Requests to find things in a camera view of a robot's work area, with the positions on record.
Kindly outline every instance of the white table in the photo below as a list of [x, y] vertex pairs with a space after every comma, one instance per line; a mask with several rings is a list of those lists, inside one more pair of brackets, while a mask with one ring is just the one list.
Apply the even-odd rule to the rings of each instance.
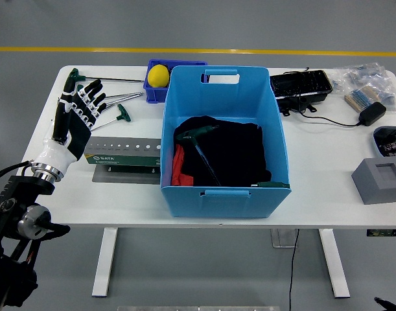
[[[67, 66], [60, 70], [32, 135], [24, 159], [35, 158], [42, 150], [43, 137], [55, 114], [56, 102], [72, 68], [81, 75], [111, 78], [144, 79], [146, 67]], [[270, 69], [278, 75], [289, 69]], [[392, 73], [393, 83], [396, 78]], [[108, 95], [143, 91], [142, 84], [104, 82]], [[114, 122], [95, 132], [99, 136], [160, 138], [163, 104], [147, 104], [145, 96], [124, 104], [132, 123]], [[315, 104], [314, 115], [348, 124], [357, 123], [358, 114], [344, 102], [341, 94], [330, 94]], [[118, 112], [106, 112], [98, 124], [112, 120]], [[52, 196], [40, 196], [38, 203], [49, 208], [53, 222], [71, 226], [114, 228], [104, 232], [99, 267], [103, 281], [96, 293], [104, 293], [108, 285], [110, 251], [113, 250], [118, 227], [160, 228], [315, 228], [321, 229], [323, 247], [330, 263], [329, 271], [335, 296], [349, 296], [334, 236], [329, 228], [396, 229], [396, 203], [364, 205], [351, 178], [363, 158], [376, 157], [371, 143], [372, 132], [379, 126], [396, 126], [396, 113], [386, 114], [369, 127], [343, 128], [325, 121], [303, 118], [292, 113], [282, 117], [288, 150], [292, 192], [266, 219], [173, 218], [160, 192], [159, 185], [126, 183], [93, 183], [95, 166], [82, 158], [73, 163], [65, 178], [56, 183]]]

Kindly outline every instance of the green handle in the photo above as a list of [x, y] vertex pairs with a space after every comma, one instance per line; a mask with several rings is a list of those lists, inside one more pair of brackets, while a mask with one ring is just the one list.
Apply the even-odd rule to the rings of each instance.
[[116, 118], [117, 120], [125, 120], [126, 122], [130, 122], [131, 118], [128, 115], [126, 109], [122, 106], [122, 104], [118, 104], [117, 107], [119, 108], [121, 114]]

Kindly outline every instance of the bin handle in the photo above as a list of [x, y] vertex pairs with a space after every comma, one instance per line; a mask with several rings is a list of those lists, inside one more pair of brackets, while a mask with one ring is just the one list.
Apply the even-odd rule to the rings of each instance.
[[236, 76], [238, 70], [236, 69], [205, 69], [205, 75], [207, 76]]
[[248, 190], [205, 190], [201, 192], [200, 196], [246, 196], [250, 197], [251, 194]]

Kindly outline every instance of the table leg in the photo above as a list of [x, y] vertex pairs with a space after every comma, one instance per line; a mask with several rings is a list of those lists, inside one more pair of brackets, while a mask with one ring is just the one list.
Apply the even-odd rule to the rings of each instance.
[[319, 229], [335, 298], [350, 297], [333, 229]]
[[97, 264], [97, 272], [95, 273], [93, 297], [107, 297], [117, 230], [118, 228], [104, 228], [99, 263]]

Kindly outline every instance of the robotic hand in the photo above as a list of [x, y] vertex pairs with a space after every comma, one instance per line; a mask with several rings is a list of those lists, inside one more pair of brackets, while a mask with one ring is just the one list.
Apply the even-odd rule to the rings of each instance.
[[78, 161], [91, 136], [91, 128], [106, 108], [100, 104], [106, 97], [104, 93], [95, 96], [102, 89], [100, 80], [77, 89], [78, 69], [73, 69], [68, 76], [61, 98], [58, 100], [52, 136], [44, 139], [43, 152], [32, 164], [34, 176], [51, 183], [60, 181], [68, 166]]
[[[21, 306], [38, 287], [34, 265], [40, 243], [69, 232], [67, 225], [53, 224], [49, 210], [37, 204], [40, 195], [50, 195], [54, 182], [60, 181], [68, 166], [78, 161], [91, 136], [91, 127], [101, 111], [104, 93], [100, 80], [75, 90], [76, 82], [85, 77], [73, 69], [58, 99], [55, 121], [51, 133], [43, 141], [43, 152], [33, 163], [26, 161], [0, 171], [0, 177], [19, 167], [32, 165], [33, 176], [11, 176], [0, 193], [0, 309], [5, 306]], [[3, 238], [18, 240], [11, 256], [4, 254]], [[28, 243], [26, 261], [19, 263]]]

